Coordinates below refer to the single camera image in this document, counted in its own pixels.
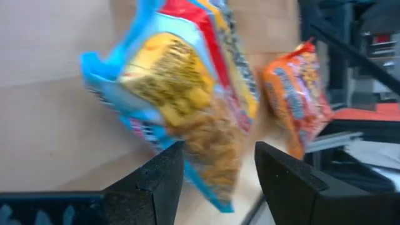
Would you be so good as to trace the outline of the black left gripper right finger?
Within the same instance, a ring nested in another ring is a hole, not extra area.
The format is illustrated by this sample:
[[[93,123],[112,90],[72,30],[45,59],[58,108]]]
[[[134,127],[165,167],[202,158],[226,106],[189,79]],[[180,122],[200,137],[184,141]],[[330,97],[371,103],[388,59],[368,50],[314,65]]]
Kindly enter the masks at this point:
[[[333,177],[262,141],[255,145],[254,160],[276,225],[338,225],[322,197]]]

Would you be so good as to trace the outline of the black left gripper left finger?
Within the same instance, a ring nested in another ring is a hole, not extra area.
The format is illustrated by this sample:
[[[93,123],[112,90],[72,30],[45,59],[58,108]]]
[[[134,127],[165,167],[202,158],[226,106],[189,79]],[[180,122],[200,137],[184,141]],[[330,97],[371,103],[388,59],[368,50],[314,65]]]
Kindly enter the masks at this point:
[[[182,142],[104,190],[109,225],[174,225],[184,178]]]

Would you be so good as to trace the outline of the red Maruchan spicy noodles pack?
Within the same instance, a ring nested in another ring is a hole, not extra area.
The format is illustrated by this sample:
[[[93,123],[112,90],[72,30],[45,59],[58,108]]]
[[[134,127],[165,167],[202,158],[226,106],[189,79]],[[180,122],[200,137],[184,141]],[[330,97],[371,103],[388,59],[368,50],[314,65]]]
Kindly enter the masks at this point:
[[[271,61],[261,79],[272,113],[289,134],[287,153],[302,159],[334,115],[321,82],[313,40]]]

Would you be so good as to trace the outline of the blue Maruchan ramen pack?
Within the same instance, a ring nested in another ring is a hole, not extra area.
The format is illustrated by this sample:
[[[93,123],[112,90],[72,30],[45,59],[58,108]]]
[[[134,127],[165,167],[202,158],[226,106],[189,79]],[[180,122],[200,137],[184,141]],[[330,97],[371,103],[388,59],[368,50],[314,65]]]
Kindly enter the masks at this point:
[[[80,58],[86,88],[163,151],[183,142],[186,177],[232,213],[259,94],[228,0],[137,0],[124,39]]]

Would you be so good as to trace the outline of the black aluminium table frame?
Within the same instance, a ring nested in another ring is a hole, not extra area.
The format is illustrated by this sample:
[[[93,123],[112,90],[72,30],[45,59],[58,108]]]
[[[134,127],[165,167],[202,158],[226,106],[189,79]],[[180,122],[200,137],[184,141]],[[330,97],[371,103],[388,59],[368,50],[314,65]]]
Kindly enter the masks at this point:
[[[301,38],[320,39],[329,47],[339,51],[346,59],[352,61],[356,66],[369,70],[372,77],[385,85],[391,91],[400,95],[400,80],[386,72],[382,67],[369,60],[355,47],[346,44],[336,37],[335,29],[327,23],[319,14],[315,0],[297,0],[301,15]]]

